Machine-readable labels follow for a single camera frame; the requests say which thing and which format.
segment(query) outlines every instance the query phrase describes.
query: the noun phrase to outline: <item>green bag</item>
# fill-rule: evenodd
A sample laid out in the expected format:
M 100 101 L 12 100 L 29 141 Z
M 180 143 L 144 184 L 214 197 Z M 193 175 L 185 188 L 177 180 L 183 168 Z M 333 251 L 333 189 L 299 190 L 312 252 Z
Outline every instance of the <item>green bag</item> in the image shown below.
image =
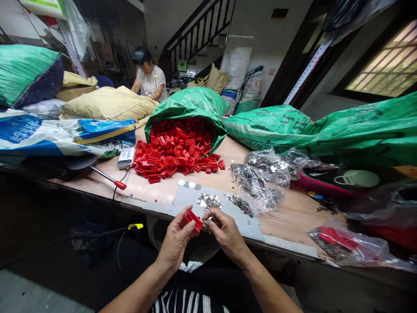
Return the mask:
M 30 45 L 0 46 L 0 106 L 19 109 L 53 99 L 63 78 L 60 53 Z
M 212 149 L 209 152 L 212 153 L 227 135 L 222 117 L 228 110 L 230 105 L 226 100 L 209 88 L 194 87 L 177 91 L 153 111 L 145 126 L 146 140 L 150 142 L 150 132 L 154 123 L 201 117 L 213 125 Z
M 417 92 L 329 114 L 315 123 L 291 106 L 253 110 L 224 122 L 253 150 L 305 148 L 347 166 L 417 165 Z

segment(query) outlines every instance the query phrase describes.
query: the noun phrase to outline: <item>window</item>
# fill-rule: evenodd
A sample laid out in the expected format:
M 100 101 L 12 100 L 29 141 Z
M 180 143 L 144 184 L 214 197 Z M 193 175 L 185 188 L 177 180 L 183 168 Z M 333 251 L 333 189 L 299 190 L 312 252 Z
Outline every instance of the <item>window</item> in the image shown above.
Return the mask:
M 388 27 L 342 80 L 336 94 L 377 102 L 417 90 L 417 20 L 393 28 Z

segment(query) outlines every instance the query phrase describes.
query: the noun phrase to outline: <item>patterned shirt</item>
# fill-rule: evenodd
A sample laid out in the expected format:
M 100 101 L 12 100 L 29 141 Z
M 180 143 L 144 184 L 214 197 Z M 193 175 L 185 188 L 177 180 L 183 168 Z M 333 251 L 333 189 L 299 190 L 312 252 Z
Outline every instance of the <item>patterned shirt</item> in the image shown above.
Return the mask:
M 153 95 L 159 86 L 164 85 L 161 96 L 159 99 L 156 99 L 159 103 L 168 98 L 168 92 L 166 91 L 166 81 L 165 74 L 160 67 L 155 65 L 155 68 L 152 71 L 152 74 L 145 75 L 141 70 L 139 70 L 138 79 L 141 83 L 140 94 L 142 96 L 150 97 Z

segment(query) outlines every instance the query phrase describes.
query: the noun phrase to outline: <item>metal railing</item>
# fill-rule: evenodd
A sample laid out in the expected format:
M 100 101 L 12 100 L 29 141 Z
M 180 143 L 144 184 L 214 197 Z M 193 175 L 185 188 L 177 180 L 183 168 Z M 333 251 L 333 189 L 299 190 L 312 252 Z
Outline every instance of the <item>metal railing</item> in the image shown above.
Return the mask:
M 177 71 L 178 60 L 190 60 L 222 33 L 232 20 L 235 0 L 205 0 L 164 46 L 159 66 L 167 80 Z

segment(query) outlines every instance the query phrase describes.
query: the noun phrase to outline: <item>pile of red plastic parts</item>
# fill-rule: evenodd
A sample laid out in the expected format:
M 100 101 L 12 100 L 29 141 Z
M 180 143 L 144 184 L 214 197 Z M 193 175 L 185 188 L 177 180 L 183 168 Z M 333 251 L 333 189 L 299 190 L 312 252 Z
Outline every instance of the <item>pile of red plastic parts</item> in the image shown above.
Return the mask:
M 157 183 L 180 170 L 184 175 L 204 170 L 207 174 L 226 168 L 220 155 L 206 156 L 213 136 L 205 120 L 193 117 L 155 123 L 151 143 L 138 141 L 133 161 L 134 170 Z

